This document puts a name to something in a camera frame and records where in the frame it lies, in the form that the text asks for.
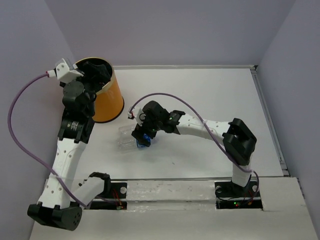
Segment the blue label plastic bottle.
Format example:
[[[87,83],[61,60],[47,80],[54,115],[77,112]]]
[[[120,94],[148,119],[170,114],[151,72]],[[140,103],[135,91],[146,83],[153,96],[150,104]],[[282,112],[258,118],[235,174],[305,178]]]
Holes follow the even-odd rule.
[[[149,146],[157,143],[158,139],[153,138],[151,139],[148,135],[143,135],[143,140],[145,140],[146,143],[149,144]],[[137,139],[135,139],[131,135],[121,135],[119,139],[117,140],[118,148],[121,151],[128,152],[128,151],[134,151],[134,150],[141,150],[143,148],[147,148],[148,146],[139,142]]]

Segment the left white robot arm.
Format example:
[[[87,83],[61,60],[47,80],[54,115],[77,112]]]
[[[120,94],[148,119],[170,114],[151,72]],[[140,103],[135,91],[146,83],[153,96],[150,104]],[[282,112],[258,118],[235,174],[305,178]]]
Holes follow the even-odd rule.
[[[36,204],[28,207],[27,214],[37,223],[74,231],[96,197],[110,194],[111,178],[106,173],[93,172],[71,192],[74,177],[94,127],[97,93],[111,80],[110,68],[105,64],[85,61],[77,68],[60,63],[55,68],[63,88],[61,125],[53,172]]]

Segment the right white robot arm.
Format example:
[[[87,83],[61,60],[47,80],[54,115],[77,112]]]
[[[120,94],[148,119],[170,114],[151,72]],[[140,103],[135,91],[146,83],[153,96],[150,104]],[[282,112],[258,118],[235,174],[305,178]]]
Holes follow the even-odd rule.
[[[180,110],[169,112],[153,100],[143,108],[132,107],[128,118],[136,121],[131,135],[139,146],[149,147],[159,131],[214,141],[232,162],[231,181],[221,192],[240,197],[248,191],[252,176],[251,157],[257,138],[241,119],[234,118],[230,122],[206,120]]]

